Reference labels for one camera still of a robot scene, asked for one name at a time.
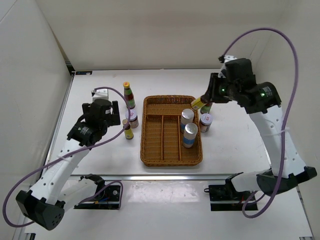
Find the silver-lid bead jar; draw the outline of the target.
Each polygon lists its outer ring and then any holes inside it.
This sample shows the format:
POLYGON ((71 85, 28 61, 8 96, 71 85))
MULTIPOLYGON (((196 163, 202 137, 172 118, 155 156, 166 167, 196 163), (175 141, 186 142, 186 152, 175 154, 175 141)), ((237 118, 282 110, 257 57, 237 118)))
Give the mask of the silver-lid bead jar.
POLYGON ((191 148, 195 143, 198 134, 198 126, 195 123, 187 123, 184 128, 182 145, 185 148, 191 148))
POLYGON ((194 120, 194 111, 190 108, 186 108, 182 111, 180 117, 180 131, 183 133, 185 130, 185 126, 189 123, 192 123, 194 120))

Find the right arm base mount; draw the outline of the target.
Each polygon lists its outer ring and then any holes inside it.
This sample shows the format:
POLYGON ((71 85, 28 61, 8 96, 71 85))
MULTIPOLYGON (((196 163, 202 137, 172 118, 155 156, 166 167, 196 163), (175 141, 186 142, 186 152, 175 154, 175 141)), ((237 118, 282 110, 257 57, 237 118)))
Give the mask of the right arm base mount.
POLYGON ((209 194, 210 210, 212 212, 242 211, 242 207, 251 192, 235 190, 232 178, 238 175, 240 174, 233 174, 225 179, 224 184, 211 184, 203 190, 206 194, 209 194))

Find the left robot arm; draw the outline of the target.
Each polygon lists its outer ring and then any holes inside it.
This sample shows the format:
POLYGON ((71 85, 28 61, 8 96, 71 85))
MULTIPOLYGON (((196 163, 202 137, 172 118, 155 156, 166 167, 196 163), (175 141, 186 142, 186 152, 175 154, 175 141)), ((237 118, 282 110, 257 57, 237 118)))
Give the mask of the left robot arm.
POLYGON ((78 118, 64 146, 42 177, 28 191, 21 190, 17 204, 23 215, 48 231, 61 222, 65 212, 74 206, 104 200, 105 180, 95 174, 82 176, 73 187, 63 187, 80 161, 107 133, 108 127, 121 124, 117 101, 96 99, 82 104, 78 118))

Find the small yellow bottle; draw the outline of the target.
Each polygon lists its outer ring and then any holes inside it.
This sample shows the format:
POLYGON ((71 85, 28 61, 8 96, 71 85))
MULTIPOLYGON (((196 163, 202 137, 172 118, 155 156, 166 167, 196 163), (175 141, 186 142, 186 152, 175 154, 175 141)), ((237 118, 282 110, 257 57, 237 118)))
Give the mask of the small yellow bottle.
POLYGON ((203 106, 205 106, 207 103, 208 103, 208 100, 206 100, 203 96, 201 96, 193 100, 190 105, 193 110, 197 111, 201 109, 203 106))
POLYGON ((124 128, 125 138, 127 140, 131 140, 134 137, 134 133, 132 131, 131 125, 127 119, 122 120, 122 125, 124 128))

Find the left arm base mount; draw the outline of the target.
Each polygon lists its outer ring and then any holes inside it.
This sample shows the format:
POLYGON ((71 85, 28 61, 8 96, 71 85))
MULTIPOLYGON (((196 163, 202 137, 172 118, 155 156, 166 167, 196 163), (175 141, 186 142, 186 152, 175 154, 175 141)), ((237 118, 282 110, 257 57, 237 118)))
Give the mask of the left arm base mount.
POLYGON ((107 182, 101 176, 95 174, 83 175, 81 180, 86 179, 95 183, 97 194, 86 202, 78 203, 74 209, 78 210, 119 210, 122 204, 123 183, 119 180, 107 182))

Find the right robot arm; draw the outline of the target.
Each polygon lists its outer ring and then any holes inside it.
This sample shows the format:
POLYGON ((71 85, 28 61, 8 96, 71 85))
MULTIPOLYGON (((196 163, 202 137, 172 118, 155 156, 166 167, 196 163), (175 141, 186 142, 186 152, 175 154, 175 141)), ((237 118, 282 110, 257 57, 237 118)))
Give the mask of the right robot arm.
POLYGON ((224 185, 226 197, 236 200, 243 192, 254 191, 271 196, 277 183, 277 194, 281 194, 315 178, 316 169, 302 160, 290 133, 282 126, 284 116, 276 87, 270 82, 257 83, 247 58, 225 55, 219 60, 222 67, 210 75, 201 99, 215 104, 235 101, 244 108, 257 127, 270 159, 267 170, 228 177, 224 185))

